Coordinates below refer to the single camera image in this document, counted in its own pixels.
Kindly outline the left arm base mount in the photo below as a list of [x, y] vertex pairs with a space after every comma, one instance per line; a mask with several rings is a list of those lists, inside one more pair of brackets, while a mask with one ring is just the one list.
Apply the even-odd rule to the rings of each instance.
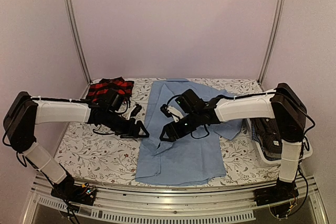
[[54, 184], [51, 191], [53, 197], [88, 206], [93, 206], [96, 194], [96, 186], [88, 183], [82, 185], [75, 185], [72, 182]]

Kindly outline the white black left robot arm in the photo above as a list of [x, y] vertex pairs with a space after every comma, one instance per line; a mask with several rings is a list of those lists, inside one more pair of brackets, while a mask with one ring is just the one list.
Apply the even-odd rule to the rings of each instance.
[[23, 165], [33, 164], [53, 184], [55, 190], [67, 200], [78, 195], [73, 177], [50, 153], [38, 144], [35, 126], [43, 123], [78, 122], [104, 125], [120, 138], [146, 138], [149, 132], [141, 121], [134, 117], [140, 105], [127, 107], [120, 112], [126, 99], [111, 90], [101, 98], [57, 99], [32, 97], [26, 91], [20, 92], [3, 120], [3, 144], [24, 157]]

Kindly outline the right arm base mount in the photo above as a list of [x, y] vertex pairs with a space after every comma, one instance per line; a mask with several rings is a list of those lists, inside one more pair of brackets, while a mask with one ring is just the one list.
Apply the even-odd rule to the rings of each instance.
[[286, 201], [299, 196], [295, 182], [287, 183], [281, 180], [277, 180], [274, 186], [255, 189], [253, 194], [257, 206]]

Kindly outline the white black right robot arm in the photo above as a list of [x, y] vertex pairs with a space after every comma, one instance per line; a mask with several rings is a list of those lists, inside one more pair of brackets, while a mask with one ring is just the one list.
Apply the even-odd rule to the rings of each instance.
[[263, 93], [239, 97], [218, 95], [209, 101], [204, 101], [193, 90], [188, 89], [174, 96], [174, 99], [186, 115], [170, 112], [167, 104], [161, 106], [166, 117], [174, 118], [173, 122], [163, 126], [160, 140], [164, 142], [175, 142], [200, 126], [237, 119], [274, 119], [281, 138], [282, 151], [280, 171], [271, 196], [276, 201], [282, 201], [291, 194], [302, 157], [303, 142], [307, 140], [306, 120], [311, 117], [286, 83], [280, 83], [275, 89]]

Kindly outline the light blue long sleeve shirt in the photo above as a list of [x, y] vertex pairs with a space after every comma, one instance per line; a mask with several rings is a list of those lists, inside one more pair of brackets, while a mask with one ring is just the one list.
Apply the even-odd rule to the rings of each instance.
[[141, 141], [136, 182], [163, 186], [193, 186], [208, 183], [215, 177], [225, 177], [226, 170], [220, 149], [220, 137], [232, 140], [240, 132], [242, 121], [233, 120], [209, 126], [209, 136], [203, 127], [173, 143], [162, 142], [163, 126], [170, 122], [160, 106], [174, 95], [192, 89], [205, 101], [217, 95], [231, 96], [186, 79], [154, 81], [145, 116], [145, 127], [150, 136]]

